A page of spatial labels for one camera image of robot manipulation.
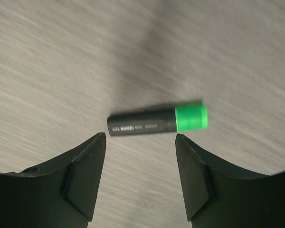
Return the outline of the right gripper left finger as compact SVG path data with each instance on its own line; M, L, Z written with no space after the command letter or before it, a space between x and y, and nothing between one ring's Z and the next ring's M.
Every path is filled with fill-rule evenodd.
M0 173L0 228L86 228L105 150L106 135L97 133L46 162Z

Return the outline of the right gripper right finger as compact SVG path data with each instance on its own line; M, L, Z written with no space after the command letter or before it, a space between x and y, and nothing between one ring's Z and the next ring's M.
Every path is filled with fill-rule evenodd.
M194 228L285 228L285 171L236 166L183 134L175 140L187 220Z

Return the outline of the green capped black highlighter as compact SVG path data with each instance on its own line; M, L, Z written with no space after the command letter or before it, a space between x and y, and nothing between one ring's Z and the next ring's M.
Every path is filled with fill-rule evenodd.
M108 117L107 127L111 137L203 130L208 127L208 109L187 105L117 114Z

